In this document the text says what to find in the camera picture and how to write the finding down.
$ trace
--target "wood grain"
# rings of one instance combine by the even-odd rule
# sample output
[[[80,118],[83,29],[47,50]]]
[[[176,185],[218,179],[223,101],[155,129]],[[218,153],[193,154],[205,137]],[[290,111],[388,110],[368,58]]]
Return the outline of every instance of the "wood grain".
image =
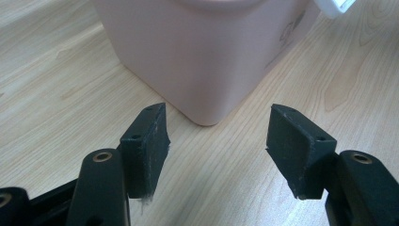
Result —
[[[115,148],[139,111],[163,102],[116,57],[89,1],[0,1],[0,186],[31,198]],[[294,199],[264,150],[270,106],[289,105],[399,179],[399,2],[358,0],[308,37],[221,123],[168,104],[168,159],[132,225],[328,225],[324,200]]]

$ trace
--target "metal screw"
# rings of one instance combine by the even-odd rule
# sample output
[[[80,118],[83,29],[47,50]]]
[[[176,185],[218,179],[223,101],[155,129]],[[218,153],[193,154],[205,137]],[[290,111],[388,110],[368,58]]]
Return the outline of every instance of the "metal screw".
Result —
[[[0,208],[7,205],[12,199],[11,194],[9,193],[1,193],[0,194]]]
[[[111,157],[112,157],[112,154],[108,153],[108,152],[97,153],[96,155],[94,155],[93,161],[94,162],[105,162],[105,161],[109,160]]]

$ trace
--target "pink bin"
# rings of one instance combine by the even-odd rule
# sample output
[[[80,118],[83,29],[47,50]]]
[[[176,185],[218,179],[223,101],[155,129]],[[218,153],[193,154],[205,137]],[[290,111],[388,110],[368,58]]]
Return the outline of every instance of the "pink bin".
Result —
[[[121,63],[200,125],[234,109],[320,12],[313,0],[93,3]]]

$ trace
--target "white handle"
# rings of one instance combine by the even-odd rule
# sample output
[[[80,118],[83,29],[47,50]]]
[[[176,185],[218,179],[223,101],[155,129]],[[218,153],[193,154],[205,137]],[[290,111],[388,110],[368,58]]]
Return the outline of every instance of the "white handle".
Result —
[[[356,0],[314,0],[329,19],[344,14]]]

